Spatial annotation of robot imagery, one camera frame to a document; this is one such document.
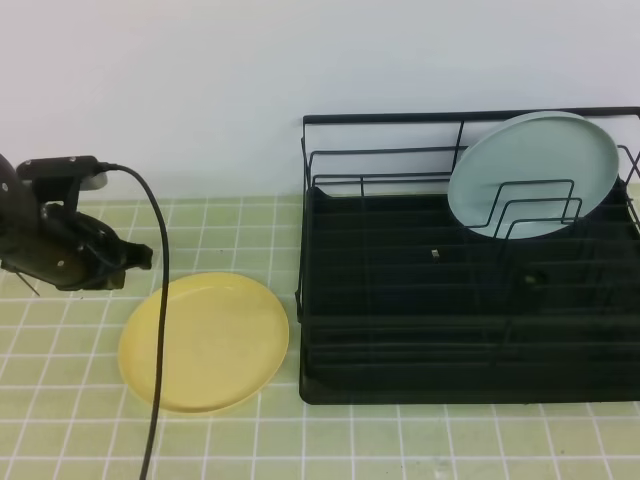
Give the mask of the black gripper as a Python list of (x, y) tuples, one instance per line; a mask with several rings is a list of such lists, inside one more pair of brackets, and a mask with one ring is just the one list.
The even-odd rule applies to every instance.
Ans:
[(30, 275), (62, 291), (118, 290), (125, 270), (150, 270), (153, 250), (121, 240), (103, 222), (60, 204), (42, 207)]

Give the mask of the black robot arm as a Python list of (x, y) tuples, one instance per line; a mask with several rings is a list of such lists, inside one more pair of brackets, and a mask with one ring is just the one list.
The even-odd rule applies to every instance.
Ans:
[(119, 290), (126, 272), (149, 270), (153, 250), (121, 239), (78, 210), (82, 191), (106, 184), (117, 168), (94, 156), (1, 159), (1, 268), (60, 291)]

